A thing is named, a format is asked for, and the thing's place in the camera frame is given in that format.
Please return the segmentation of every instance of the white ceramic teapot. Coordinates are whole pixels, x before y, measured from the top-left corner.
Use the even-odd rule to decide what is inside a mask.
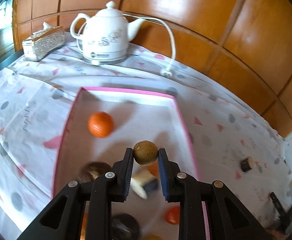
[[[80,13],[70,25],[70,34],[82,40],[82,52],[86,59],[92,61],[117,61],[126,57],[129,42],[135,38],[145,19],[137,19],[128,23],[120,10],[114,8],[113,1],[106,4],[107,8],[89,17]],[[79,19],[86,19],[83,34],[75,33]]]

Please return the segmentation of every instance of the teapot knob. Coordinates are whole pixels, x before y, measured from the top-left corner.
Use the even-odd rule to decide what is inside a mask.
[[[114,8],[115,7],[115,2],[114,1],[110,1],[108,3],[106,3],[107,8]]]

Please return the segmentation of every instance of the tray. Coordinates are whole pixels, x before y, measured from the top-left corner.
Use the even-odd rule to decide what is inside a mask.
[[[89,116],[94,112],[109,113],[115,130],[106,138],[96,138],[87,128]],[[104,161],[109,165],[122,160],[125,150],[142,140],[149,140],[158,148],[165,148],[168,158],[177,162],[181,171],[196,179],[198,171],[192,144],[181,113],[173,96],[130,89],[85,87],[78,92],[66,122],[59,149],[53,195],[70,180],[76,179],[80,169],[91,161]],[[134,162],[133,173],[140,166]],[[165,239],[178,239],[178,225],[163,220],[167,203],[161,186],[147,200],[132,189],[127,201],[112,203],[112,213],[128,213],[141,226],[142,235],[155,234]]]

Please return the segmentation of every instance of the window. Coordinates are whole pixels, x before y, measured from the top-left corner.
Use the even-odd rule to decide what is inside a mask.
[[[0,3],[0,30],[12,23],[12,0],[3,0]]]

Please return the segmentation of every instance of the tissue box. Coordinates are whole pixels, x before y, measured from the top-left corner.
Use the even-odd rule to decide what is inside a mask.
[[[23,40],[24,56],[31,61],[40,61],[52,50],[65,44],[65,28],[62,26],[51,27],[33,33]]]

